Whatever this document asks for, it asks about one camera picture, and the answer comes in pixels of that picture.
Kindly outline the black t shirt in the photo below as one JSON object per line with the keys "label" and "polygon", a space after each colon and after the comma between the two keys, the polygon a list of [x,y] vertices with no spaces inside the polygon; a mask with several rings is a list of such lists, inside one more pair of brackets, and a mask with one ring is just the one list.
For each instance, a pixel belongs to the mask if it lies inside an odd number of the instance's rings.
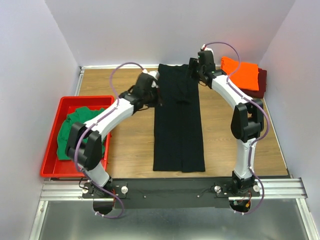
{"label": "black t shirt", "polygon": [[205,172],[198,82],[186,64],[160,64],[162,105],[154,111],[153,170]]}

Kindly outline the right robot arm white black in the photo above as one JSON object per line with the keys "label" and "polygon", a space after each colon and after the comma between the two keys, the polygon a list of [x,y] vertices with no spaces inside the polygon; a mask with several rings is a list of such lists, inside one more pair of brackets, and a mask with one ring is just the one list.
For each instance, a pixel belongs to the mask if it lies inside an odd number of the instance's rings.
{"label": "right robot arm white black", "polygon": [[230,191],[241,196],[255,184],[254,160],[257,139],[264,129],[264,104],[243,93],[229,76],[216,69],[212,50],[200,50],[190,58],[190,76],[216,91],[233,108],[230,129],[237,143],[236,165],[232,171]]}

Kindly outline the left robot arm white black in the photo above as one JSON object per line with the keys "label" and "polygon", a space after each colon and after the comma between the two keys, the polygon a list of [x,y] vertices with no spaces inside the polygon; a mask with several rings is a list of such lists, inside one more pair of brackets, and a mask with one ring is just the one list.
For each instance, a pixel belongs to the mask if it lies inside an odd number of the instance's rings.
{"label": "left robot arm white black", "polygon": [[101,114],[85,123],[76,122],[68,135],[65,154],[94,185],[93,191],[101,198],[111,193],[112,178],[102,166],[102,141],[123,120],[143,107],[161,104],[160,74],[157,70],[143,70],[136,83],[122,92],[116,101]]}

